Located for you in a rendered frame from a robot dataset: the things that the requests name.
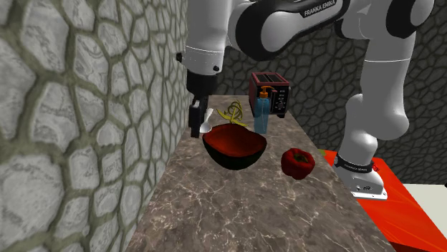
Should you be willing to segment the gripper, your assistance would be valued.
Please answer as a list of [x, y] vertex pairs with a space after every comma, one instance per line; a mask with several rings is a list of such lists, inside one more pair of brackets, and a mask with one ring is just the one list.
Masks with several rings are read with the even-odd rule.
[[188, 126], [191, 129], [191, 137], [199, 138], [200, 127], [204, 121], [204, 110], [208, 109], [208, 98], [218, 85], [218, 77], [214, 75], [196, 74], [187, 70], [186, 88], [194, 98], [188, 111]]

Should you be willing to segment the white spoon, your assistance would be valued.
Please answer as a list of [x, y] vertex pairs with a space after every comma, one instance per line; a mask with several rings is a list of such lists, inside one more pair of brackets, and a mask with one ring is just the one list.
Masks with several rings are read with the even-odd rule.
[[212, 126], [209, 123], [209, 117], [213, 114], [213, 108], [208, 108], [204, 114], [204, 121], [200, 126], [199, 132], [201, 134], [210, 132], [212, 130]]

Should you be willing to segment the red and black bowl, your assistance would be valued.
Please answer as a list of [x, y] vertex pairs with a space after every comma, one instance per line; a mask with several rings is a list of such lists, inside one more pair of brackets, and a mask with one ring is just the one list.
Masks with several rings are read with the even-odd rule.
[[203, 135], [203, 144], [211, 158], [229, 170], [243, 170], [264, 153], [267, 141], [258, 133], [237, 124], [223, 124]]

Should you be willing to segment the blue soap dispenser bottle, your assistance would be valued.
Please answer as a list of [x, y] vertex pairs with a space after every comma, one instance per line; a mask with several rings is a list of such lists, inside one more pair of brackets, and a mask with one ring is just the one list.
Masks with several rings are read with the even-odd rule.
[[270, 86], [262, 86], [259, 96], [254, 103], [254, 130], [259, 134], [266, 134], [270, 114], [270, 99], [267, 89]]

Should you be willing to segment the red toaster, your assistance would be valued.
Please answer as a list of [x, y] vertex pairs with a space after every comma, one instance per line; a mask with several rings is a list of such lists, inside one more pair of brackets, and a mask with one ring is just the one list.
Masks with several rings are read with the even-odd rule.
[[249, 103], [251, 112], [254, 115], [254, 104], [263, 91], [263, 86], [271, 86], [267, 89], [270, 99], [270, 114], [279, 118], [284, 118], [288, 110], [290, 84], [283, 76], [276, 72], [252, 72], [249, 79]]

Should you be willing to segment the red bell pepper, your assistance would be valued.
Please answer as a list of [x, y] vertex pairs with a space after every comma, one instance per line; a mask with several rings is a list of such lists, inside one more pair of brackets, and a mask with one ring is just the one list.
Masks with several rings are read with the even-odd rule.
[[309, 175], [315, 166], [312, 155], [298, 148], [291, 148], [281, 158], [282, 172], [295, 180], [302, 180]]

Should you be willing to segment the red robot stand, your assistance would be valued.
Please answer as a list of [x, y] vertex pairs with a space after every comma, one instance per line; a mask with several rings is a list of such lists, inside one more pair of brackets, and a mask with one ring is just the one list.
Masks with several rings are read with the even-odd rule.
[[447, 252], [447, 238], [415, 201], [385, 161], [374, 157], [387, 200], [358, 202], [396, 252]]

